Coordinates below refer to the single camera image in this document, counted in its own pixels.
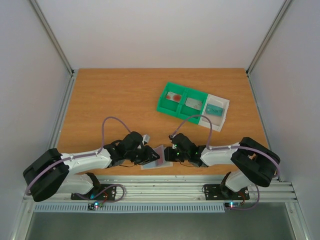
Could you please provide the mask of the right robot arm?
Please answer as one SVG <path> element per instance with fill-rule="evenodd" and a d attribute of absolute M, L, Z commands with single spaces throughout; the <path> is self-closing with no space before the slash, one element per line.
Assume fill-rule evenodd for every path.
<path fill-rule="evenodd" d="M 231 200 L 250 185 L 267 188 L 280 172 L 281 159 L 250 137 L 227 146 L 195 145 L 184 134 L 170 138 L 172 146 L 164 150 L 168 162 L 188 161 L 193 167 L 208 168 L 215 165 L 234 165 L 212 192 L 222 200 Z"/>

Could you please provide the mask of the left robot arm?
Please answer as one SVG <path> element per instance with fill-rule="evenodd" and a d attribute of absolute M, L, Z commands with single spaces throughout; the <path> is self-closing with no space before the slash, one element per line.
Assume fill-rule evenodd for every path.
<path fill-rule="evenodd" d="M 51 148 L 23 171 L 26 195 L 42 202 L 55 194 L 71 193 L 84 200 L 98 200 L 107 190 L 92 170 L 118 167 L 125 161 L 146 165 L 161 158 L 148 145 L 150 137 L 136 131 L 101 148 L 81 153 L 60 153 Z"/>

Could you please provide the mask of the teal credit card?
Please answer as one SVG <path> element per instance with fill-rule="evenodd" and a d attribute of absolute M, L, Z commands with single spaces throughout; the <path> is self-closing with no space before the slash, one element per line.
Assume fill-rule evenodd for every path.
<path fill-rule="evenodd" d="M 205 113 L 208 115 L 218 116 L 221 117 L 223 115 L 224 109 L 222 107 L 213 105 L 213 104 L 207 104 L 205 108 Z"/>

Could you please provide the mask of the beige leather card holder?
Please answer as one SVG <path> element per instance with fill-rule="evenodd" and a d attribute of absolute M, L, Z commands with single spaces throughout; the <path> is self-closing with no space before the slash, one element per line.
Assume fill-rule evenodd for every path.
<path fill-rule="evenodd" d="M 165 160 L 165 147 L 164 145 L 160 145 L 153 149 L 158 155 L 159 159 L 147 163 L 145 165 L 141 165 L 141 170 L 152 170 L 152 169 L 160 169 L 160 168 L 169 168 L 173 166 L 172 162 Z"/>

